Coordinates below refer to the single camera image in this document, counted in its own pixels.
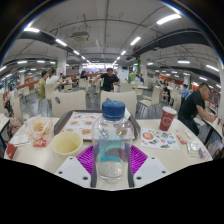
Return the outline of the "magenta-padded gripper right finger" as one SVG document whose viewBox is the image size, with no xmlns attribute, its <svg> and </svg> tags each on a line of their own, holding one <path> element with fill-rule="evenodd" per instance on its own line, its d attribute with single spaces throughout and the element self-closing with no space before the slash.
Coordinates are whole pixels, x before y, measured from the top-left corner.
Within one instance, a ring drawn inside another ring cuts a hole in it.
<svg viewBox="0 0 224 224">
<path fill-rule="evenodd" d="M 156 156 L 147 156 L 136 146 L 130 149 L 128 184 L 130 188 L 140 188 L 157 181 L 170 172 Z"/>
</svg>

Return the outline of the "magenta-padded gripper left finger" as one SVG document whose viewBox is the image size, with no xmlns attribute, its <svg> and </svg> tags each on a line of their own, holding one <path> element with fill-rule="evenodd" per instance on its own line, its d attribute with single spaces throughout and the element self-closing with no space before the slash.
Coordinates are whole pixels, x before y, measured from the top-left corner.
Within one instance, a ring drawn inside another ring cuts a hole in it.
<svg viewBox="0 0 224 224">
<path fill-rule="evenodd" d="M 97 175 L 94 165 L 93 146 L 77 156 L 69 156 L 55 174 L 85 188 L 95 188 Z"/>
</svg>

